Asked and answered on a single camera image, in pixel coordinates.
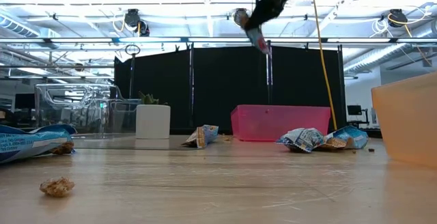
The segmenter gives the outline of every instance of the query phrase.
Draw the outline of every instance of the succulent plant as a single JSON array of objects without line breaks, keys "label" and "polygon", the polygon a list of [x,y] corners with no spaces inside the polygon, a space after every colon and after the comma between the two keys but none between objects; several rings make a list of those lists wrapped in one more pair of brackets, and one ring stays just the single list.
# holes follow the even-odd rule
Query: succulent plant
[{"label": "succulent plant", "polygon": [[143,104],[159,104],[159,98],[153,98],[153,94],[144,95],[141,91],[138,92],[139,98],[143,101]]}]

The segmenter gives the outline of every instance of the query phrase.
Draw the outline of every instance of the snack bag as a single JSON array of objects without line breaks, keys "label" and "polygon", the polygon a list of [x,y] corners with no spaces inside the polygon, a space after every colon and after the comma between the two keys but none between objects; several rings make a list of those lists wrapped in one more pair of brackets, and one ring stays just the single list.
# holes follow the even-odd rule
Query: snack bag
[{"label": "snack bag", "polygon": [[218,126],[203,125],[197,127],[196,131],[183,143],[190,147],[205,148],[209,143],[217,139],[219,135]]},{"label": "snack bag", "polygon": [[297,128],[283,135],[276,143],[285,145],[289,149],[298,148],[311,152],[323,145],[324,140],[323,134],[315,128]]},{"label": "snack bag", "polygon": [[346,126],[324,137],[325,141],[333,139],[342,140],[346,144],[345,149],[363,149],[369,141],[369,136],[354,126]]},{"label": "snack bag", "polygon": [[76,130],[69,125],[50,125],[31,132],[0,125],[0,163],[43,154],[71,153],[74,133]]}]

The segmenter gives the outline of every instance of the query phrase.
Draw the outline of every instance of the cable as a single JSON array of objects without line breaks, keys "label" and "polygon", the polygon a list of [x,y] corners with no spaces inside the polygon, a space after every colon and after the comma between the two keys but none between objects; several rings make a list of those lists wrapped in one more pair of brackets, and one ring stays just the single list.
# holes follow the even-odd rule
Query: cable
[{"label": "cable", "polygon": [[314,13],[315,13],[315,24],[317,25],[317,33],[318,33],[318,37],[319,37],[320,59],[322,60],[323,74],[325,76],[326,88],[328,90],[330,111],[333,114],[334,130],[337,130],[337,119],[335,118],[333,97],[330,94],[330,85],[329,85],[329,80],[328,80],[328,74],[326,73],[325,57],[324,57],[323,48],[322,48],[322,36],[320,33],[320,26],[319,26],[319,16],[317,13],[317,5],[315,4],[315,0],[313,0],[313,3],[314,3]]},{"label": "cable", "polygon": [[[408,26],[407,25],[404,25],[405,26],[405,30],[407,31],[407,34],[410,36],[410,38],[412,38],[412,34],[411,34],[411,32],[410,32],[410,29],[408,28]],[[422,50],[418,47],[418,46],[416,46],[416,48],[417,48],[417,50],[419,50],[419,52],[421,53],[421,55],[422,55],[422,57],[424,58],[424,60],[426,61],[426,62],[428,62],[428,64],[431,66],[432,64],[431,64],[431,61],[425,56],[425,53],[423,53],[422,52]]]},{"label": "cable", "polygon": [[371,24],[371,29],[373,30],[374,34],[371,35],[370,38],[387,31],[389,29],[389,24],[385,20],[378,19]]},{"label": "cable", "polygon": [[422,18],[417,19],[417,20],[414,20],[414,21],[412,21],[412,22],[407,22],[407,23],[398,22],[398,21],[396,21],[396,20],[391,19],[390,16],[393,15],[392,13],[390,13],[390,14],[387,16],[387,19],[389,19],[390,21],[392,21],[392,22],[394,22],[394,23],[400,24],[400,25],[410,25],[410,24],[413,24],[413,23],[418,23],[418,22],[422,21],[423,19],[425,19],[425,17],[427,16],[427,13],[428,13],[428,11],[425,10],[425,13],[423,13]]},{"label": "cable", "polygon": [[[390,30],[388,30],[387,29],[387,33],[389,33],[389,35],[392,37],[392,38],[394,38],[395,36],[393,36],[393,34],[390,32]],[[409,59],[409,60],[411,60],[411,62],[412,63],[416,63],[417,61],[415,61],[413,58],[411,58],[410,56],[409,56],[409,54],[407,54],[402,48],[400,48],[400,50],[404,53],[404,55]]]},{"label": "cable", "polygon": [[124,16],[123,16],[122,29],[118,29],[117,26],[115,26],[115,14],[114,14],[114,18],[113,18],[113,20],[112,20],[112,26],[114,27],[114,29],[115,29],[116,31],[118,31],[118,32],[123,32],[123,30],[124,30],[124,24],[125,24],[125,22],[124,22],[124,19],[125,19],[125,18],[126,18],[126,13],[125,13]]}]

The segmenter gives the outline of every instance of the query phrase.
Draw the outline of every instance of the pink plastic bin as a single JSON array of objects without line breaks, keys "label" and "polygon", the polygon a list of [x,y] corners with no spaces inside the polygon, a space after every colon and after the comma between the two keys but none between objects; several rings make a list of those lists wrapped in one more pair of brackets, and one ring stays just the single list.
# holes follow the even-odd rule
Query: pink plastic bin
[{"label": "pink plastic bin", "polygon": [[276,141],[296,128],[328,133],[329,107],[238,105],[231,113],[234,136],[241,141]]}]

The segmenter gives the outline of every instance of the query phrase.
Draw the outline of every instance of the black curtain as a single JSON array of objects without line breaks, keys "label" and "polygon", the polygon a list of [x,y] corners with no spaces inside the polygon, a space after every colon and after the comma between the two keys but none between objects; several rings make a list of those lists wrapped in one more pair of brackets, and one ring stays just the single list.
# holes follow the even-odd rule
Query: black curtain
[{"label": "black curtain", "polygon": [[[346,125],[343,63],[337,51],[324,51],[326,71],[337,120]],[[272,48],[272,104],[329,107],[319,50]],[[329,131],[333,131],[331,118]]]},{"label": "black curtain", "polygon": [[130,63],[132,60],[125,62],[120,61],[117,57],[114,60],[114,84],[118,86],[123,98],[129,98],[130,84]]},{"label": "black curtain", "polygon": [[[129,93],[131,61],[115,63],[115,84],[125,97]],[[136,57],[132,98],[138,98],[139,91],[168,103],[171,133],[192,132],[189,51]]]},{"label": "black curtain", "polygon": [[266,56],[254,47],[195,48],[194,124],[231,131],[239,104],[268,104]]}]

